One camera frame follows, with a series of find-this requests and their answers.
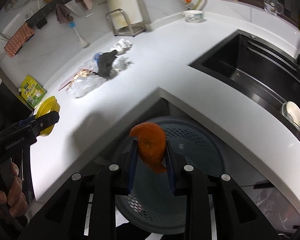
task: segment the cutting board stand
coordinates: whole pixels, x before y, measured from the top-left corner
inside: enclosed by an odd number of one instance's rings
[[[115,12],[120,12],[123,15],[124,20],[127,23],[126,27],[120,28],[118,30],[116,30],[114,28],[114,24],[112,22],[111,14],[115,13]],[[139,33],[146,31],[146,27],[143,24],[143,22],[130,24],[130,21],[128,19],[127,14],[122,9],[116,9],[116,10],[113,10],[111,12],[108,12],[106,14],[106,19],[107,19],[107,21],[108,21],[108,23],[109,23],[109,25],[112,29],[112,32],[113,32],[114,36],[132,36],[132,37],[134,37],[134,36],[138,35]]]

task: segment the yellow seasoning packet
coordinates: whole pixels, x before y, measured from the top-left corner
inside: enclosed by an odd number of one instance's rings
[[[31,76],[26,76],[21,84],[21,96],[35,109],[46,91]]]

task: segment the white cutting board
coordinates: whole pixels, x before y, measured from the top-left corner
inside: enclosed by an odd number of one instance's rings
[[[130,24],[142,22],[142,15],[137,0],[107,0],[109,12],[122,9],[128,15]],[[120,12],[115,12],[110,15],[115,29],[120,29],[127,26],[124,17]]]

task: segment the white countertop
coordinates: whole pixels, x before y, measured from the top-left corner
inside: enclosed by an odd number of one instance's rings
[[[31,146],[37,201],[46,202],[71,176],[95,159],[160,97],[192,116],[229,144],[267,177],[300,213],[300,142],[274,116],[223,82],[187,66],[236,29],[272,42],[293,55],[295,49],[266,30],[237,19],[206,15],[200,24],[178,20],[128,38],[124,54],[131,66],[83,98],[69,97],[60,84],[91,53],[48,90],[60,103],[52,133]],[[109,51],[120,37],[87,51]]]

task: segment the sink basin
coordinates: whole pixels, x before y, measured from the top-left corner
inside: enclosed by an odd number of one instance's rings
[[[190,66],[239,90],[272,114],[277,112],[276,117],[284,102],[293,101],[300,108],[300,67],[288,54],[249,33],[233,33]]]

